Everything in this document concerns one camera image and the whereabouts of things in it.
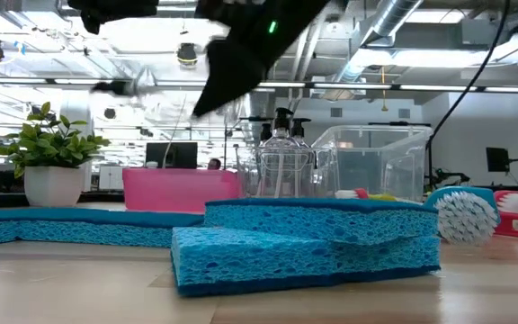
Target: computer monitor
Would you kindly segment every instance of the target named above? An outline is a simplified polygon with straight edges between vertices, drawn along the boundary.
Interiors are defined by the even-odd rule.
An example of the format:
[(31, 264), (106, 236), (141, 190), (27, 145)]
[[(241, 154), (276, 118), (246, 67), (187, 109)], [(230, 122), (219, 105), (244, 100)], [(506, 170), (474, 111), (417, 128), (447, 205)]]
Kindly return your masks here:
[(509, 151), (505, 148), (487, 148), (487, 169), (489, 172), (509, 172)]
[[(157, 167), (164, 164), (164, 156), (169, 143), (148, 143), (145, 152), (145, 162), (157, 162)], [(197, 168), (197, 143), (171, 143), (171, 148), (165, 158), (165, 167)]]

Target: desk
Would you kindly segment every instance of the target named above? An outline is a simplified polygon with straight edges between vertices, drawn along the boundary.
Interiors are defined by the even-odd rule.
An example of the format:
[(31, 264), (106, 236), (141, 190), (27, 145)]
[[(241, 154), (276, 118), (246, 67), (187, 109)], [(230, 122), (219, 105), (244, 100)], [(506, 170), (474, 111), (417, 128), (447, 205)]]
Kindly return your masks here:
[(1, 324), (518, 324), (518, 238), (443, 245), (439, 274), (182, 299), (166, 249), (0, 245)]

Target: blue sponge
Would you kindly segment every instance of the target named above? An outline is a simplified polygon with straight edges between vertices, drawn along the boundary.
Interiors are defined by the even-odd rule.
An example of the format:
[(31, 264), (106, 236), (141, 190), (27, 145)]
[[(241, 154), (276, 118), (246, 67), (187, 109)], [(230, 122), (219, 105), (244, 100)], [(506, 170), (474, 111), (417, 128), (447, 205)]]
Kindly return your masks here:
[(374, 245), (436, 235), (437, 211), (407, 202), (254, 198), (207, 202), (205, 226)]
[(171, 254), (181, 295), (251, 293), (366, 282), (439, 270), (438, 238), (363, 247), (237, 229), (176, 228)]
[(171, 246), (171, 228), (201, 215), (78, 208), (0, 210), (0, 243), (16, 239), (136, 247)]

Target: clear plastic bin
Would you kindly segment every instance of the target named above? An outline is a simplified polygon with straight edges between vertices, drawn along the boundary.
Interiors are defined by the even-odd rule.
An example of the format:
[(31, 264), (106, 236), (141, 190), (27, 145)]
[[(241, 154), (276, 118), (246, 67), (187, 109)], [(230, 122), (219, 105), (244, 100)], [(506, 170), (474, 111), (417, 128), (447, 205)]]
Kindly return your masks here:
[(330, 148), (237, 148), (237, 173), (244, 197), (327, 197)]
[(419, 126), (336, 126), (314, 147), (334, 150), (335, 190), (364, 188), (420, 202), (425, 146), (432, 130)]

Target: pink plastic tub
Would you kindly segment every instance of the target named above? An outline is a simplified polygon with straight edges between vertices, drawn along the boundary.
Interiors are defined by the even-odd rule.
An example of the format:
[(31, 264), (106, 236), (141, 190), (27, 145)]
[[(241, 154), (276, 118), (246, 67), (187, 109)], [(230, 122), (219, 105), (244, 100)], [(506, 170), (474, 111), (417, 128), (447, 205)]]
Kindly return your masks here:
[(205, 203), (239, 197), (237, 175), (194, 169), (123, 169), (125, 206), (131, 211), (205, 213)]

